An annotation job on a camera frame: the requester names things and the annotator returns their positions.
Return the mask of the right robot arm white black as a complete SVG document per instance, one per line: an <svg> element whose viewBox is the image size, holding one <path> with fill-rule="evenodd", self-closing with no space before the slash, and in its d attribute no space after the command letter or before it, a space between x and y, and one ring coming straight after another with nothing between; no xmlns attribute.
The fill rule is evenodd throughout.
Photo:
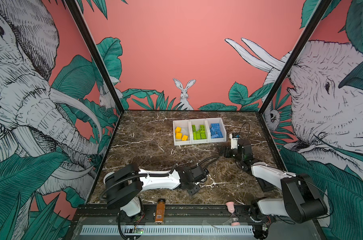
<svg viewBox="0 0 363 240"><path fill-rule="evenodd" d="M281 198L261 198L252 202L249 215L253 221L277 216L304 223L327 215L328 206L309 175L282 171L254 158L250 145L243 140L236 148L221 147L219 154L234 159L239 168L258 179L260 185L267 183L281 190Z"/></svg>

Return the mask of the white three-compartment bin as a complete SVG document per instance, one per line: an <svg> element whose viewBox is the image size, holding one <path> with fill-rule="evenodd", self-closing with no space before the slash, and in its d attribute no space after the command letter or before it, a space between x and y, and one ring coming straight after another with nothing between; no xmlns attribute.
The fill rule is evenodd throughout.
<svg viewBox="0 0 363 240"><path fill-rule="evenodd" d="M217 130L221 131L223 138L216 138L212 139L210 135L210 128L211 124L219 123L220 128L217 128ZM205 126L205 140L194 140L193 139L193 132L191 126L195 125L196 132L199 132L199 126L204 125ZM176 133L175 129L176 127L181 128L181 133L183 135L188 136L187 141L177 140L176 139ZM207 119L191 119L191 120L178 120L173 121L173 130L174 130L174 145L175 146L183 146L183 145L195 145L195 144L208 144L208 143L225 143L227 140L226 137L226 130L222 121L222 118L207 118Z"/></svg>

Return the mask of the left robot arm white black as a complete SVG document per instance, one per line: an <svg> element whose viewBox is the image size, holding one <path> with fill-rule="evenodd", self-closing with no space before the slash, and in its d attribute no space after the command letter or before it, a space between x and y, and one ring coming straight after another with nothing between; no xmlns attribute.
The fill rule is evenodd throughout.
<svg viewBox="0 0 363 240"><path fill-rule="evenodd" d="M181 189L192 196L200 190L199 184L205 182L208 175L208 169L200 165L183 167L175 164L168 171L148 171L137 164L129 164L105 175L105 189L100 200L106 201L109 210L119 209L130 218L141 218L144 215L143 203L138 196L141 192Z"/></svg>

